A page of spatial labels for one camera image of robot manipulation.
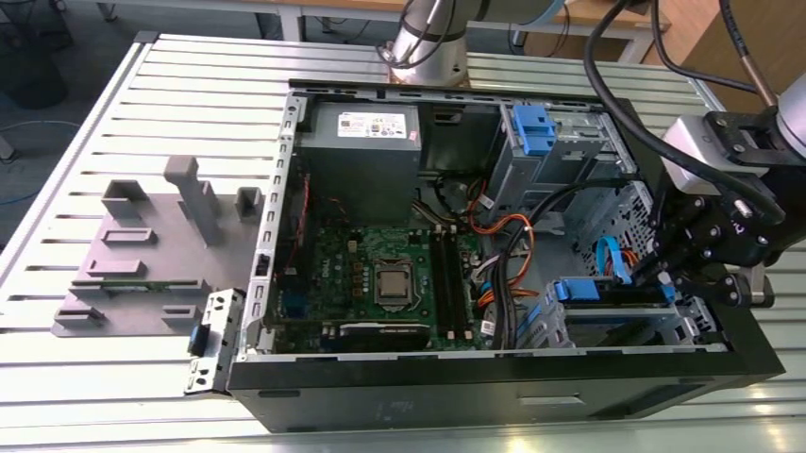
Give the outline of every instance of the gray carpet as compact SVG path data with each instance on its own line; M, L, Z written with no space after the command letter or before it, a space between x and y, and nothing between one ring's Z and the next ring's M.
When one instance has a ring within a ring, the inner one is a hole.
M116 13L119 19L108 24L103 21L95 4L68 2L64 19L76 43L54 54L70 87L68 98L48 109L24 110L0 94L0 128L31 120L82 123L140 30L259 38L256 16L246 12L118 6ZM262 15L260 20L267 35L278 37L278 18ZM365 23L358 20L346 21L333 26L334 33L325 34L321 24L314 18L309 18L307 39L313 42L349 40L354 44L374 45L394 38L397 25L389 22L370 23L358 36ZM510 52L503 31L471 29L467 38L471 51ZM75 132L72 127L64 125L34 125L3 133L18 149L19 159L12 164L0 164L0 245L8 242L34 199L14 204L3 203L39 190Z

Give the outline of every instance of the power supply label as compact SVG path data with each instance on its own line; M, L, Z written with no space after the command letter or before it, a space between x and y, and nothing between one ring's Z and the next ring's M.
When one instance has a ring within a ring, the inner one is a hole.
M339 137L406 140L406 115L346 111L339 115Z

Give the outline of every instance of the blue drive bay latch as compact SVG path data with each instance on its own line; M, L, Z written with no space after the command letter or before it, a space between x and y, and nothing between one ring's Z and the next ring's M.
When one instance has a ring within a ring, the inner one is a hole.
M542 106L515 106L515 127L525 141L527 156L545 156L557 143L557 124Z

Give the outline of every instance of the table surface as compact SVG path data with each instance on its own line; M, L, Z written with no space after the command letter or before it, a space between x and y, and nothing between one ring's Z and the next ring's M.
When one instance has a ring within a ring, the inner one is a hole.
M615 95L662 133L703 113L694 86L662 69L602 63ZM770 274L776 308L757 318L789 373L629 423L271 436L231 400L187 399L187 338L59 339L54 313L104 215L114 178L172 193L171 155L195 155L218 193L267 187L288 78L382 82L371 47L163 35L134 44L23 227L0 257L0 448L118 446L186 451L227 441L266 451L806 450L806 248ZM473 86L591 94L578 61L470 55Z
M250 0L286 5L300 5L307 7L331 7L349 9L370 9L378 11L401 11L407 0ZM614 0L575 0L569 4L573 25L597 25L605 14L614 6ZM563 24L566 11L561 9L551 21ZM649 14L641 15L631 11L622 11L615 17L613 27L615 28L647 28L651 23ZM661 27L666 29L670 23L661 13Z

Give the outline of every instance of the motherboard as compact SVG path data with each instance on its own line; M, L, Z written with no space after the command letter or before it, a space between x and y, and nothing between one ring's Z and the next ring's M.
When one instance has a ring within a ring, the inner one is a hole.
M474 235L447 231L322 228L307 294L282 296L282 352L485 348L465 283L478 251Z

